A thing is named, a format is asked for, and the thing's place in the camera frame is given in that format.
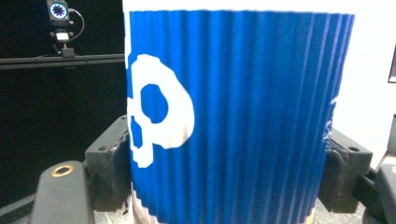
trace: white skull graphic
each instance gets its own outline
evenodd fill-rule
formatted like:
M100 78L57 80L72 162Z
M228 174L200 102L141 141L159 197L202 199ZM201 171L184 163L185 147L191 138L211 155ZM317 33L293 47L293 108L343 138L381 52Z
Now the white skull graphic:
M127 109L130 147L138 167L147 168L153 163L152 144L170 149L182 146L190 138L194 129L194 110L189 94L178 82L175 73L158 58L138 55L131 73L134 98L128 97ZM168 103L168 112L160 123L152 123L142 111L141 91L149 84L157 85ZM141 127L141 147L136 147L133 142L132 117Z

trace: white wall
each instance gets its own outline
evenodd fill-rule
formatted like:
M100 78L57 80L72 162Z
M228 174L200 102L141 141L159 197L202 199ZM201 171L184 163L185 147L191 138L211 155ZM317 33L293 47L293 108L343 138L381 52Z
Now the white wall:
M353 11L355 24L333 127L373 151L376 167L387 150L396 113L396 84L388 84L396 44L396 2L358 3Z

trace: black backdrop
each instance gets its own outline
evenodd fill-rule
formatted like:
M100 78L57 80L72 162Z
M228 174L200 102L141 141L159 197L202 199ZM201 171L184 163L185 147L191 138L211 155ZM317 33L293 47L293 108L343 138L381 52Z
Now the black backdrop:
M66 2L86 22L71 44L78 55L123 53L121 0ZM45 0L0 1L0 60L54 54L51 29ZM83 161L125 113L124 63L0 70L0 207L34 193L51 165Z

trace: corrugated paper cup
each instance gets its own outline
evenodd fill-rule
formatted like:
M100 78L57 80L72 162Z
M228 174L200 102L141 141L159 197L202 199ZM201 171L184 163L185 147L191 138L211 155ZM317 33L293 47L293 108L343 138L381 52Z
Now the corrugated paper cup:
M212 2L123 1L135 195L163 223L304 222L354 17Z

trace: black metal rail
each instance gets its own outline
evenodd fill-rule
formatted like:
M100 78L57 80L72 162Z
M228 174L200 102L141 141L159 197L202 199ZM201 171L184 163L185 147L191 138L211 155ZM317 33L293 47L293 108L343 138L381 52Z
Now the black metal rail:
M35 57L0 59L0 70L42 68L42 67L67 67L99 63L123 63L124 54L84 55L74 58L64 57Z

